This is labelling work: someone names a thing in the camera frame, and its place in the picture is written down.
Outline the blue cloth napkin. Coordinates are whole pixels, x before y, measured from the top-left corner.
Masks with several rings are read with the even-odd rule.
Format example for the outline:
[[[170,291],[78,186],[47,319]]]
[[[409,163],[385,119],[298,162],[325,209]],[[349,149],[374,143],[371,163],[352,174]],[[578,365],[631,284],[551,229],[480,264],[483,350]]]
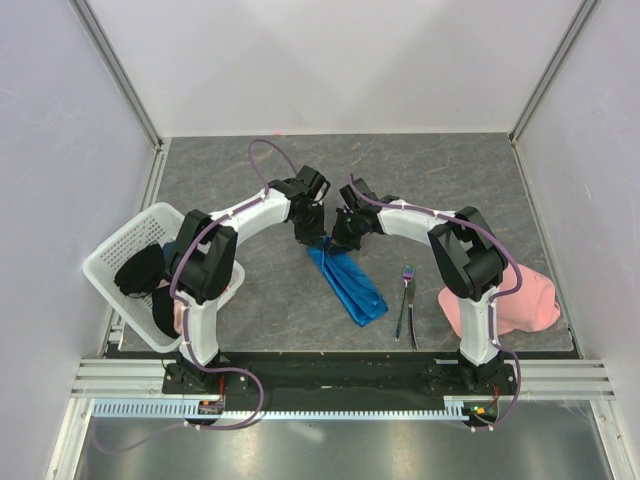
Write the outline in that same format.
[[[321,247],[309,246],[307,254],[341,302],[351,320],[365,327],[382,317],[388,306],[383,296],[348,253],[330,253],[329,238]]]

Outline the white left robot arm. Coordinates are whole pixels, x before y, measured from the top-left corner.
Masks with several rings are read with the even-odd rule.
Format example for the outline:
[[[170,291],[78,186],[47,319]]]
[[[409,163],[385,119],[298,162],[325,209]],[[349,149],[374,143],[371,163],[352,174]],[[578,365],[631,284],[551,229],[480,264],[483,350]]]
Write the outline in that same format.
[[[274,180],[257,194],[226,210],[189,212],[167,262],[169,294],[182,313],[180,353],[191,363],[185,382],[208,393],[219,382],[211,363],[219,354],[217,311],[230,284],[237,248],[263,230],[281,223],[294,225],[296,240],[316,246],[326,235],[323,200],[330,183],[324,176]]]

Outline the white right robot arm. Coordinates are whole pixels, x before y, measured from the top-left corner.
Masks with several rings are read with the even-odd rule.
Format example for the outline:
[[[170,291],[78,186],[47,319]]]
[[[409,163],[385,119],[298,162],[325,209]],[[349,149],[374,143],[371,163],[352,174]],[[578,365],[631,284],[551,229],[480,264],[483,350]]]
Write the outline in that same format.
[[[441,279],[457,298],[461,321],[458,381],[467,392],[483,392],[494,381],[489,363],[499,355],[497,294],[508,262],[488,225],[473,207],[434,211],[400,199],[388,203],[349,201],[337,211],[327,250],[361,248],[363,236],[400,236],[431,248]]]

